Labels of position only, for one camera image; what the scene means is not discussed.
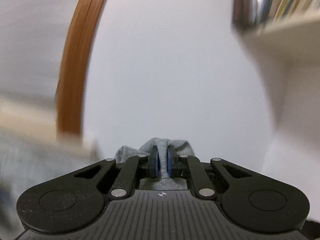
metal screw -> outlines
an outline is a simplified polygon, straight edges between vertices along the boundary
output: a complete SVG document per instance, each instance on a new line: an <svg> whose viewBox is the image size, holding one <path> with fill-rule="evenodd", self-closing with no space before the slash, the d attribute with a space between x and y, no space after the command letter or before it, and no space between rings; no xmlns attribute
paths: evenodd
<svg viewBox="0 0 320 240"><path fill-rule="evenodd" d="M199 190L199 194L201 196L209 197L209 196L214 195L214 190L212 190L210 188L203 188L203 189Z"/></svg>
<svg viewBox="0 0 320 240"><path fill-rule="evenodd" d="M120 188L111 191L111 195L113 195L114 197L123 197L125 194L127 194L127 192L124 189Z"/></svg>

gray cloth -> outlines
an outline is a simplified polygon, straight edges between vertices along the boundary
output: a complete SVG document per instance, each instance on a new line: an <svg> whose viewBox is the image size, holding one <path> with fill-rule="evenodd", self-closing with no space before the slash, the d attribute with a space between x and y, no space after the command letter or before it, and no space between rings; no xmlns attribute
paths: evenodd
<svg viewBox="0 0 320 240"><path fill-rule="evenodd" d="M0 239L15 239L23 232L16 202L25 190L97 161L28 144L0 131Z"/></svg>
<svg viewBox="0 0 320 240"><path fill-rule="evenodd" d="M157 146L160 159L160 171L158 178L155 179L142 179L140 181L139 189L145 190L177 190L187 189L185 179L169 177L167 172L167 147L173 146L178 155L186 154L194 156L191 145L184 140L169 140L161 138L152 138L140 147L139 150L133 149L128 146L122 146L115 155L117 163L125 162L129 157L145 154L150 155L152 147Z"/></svg>

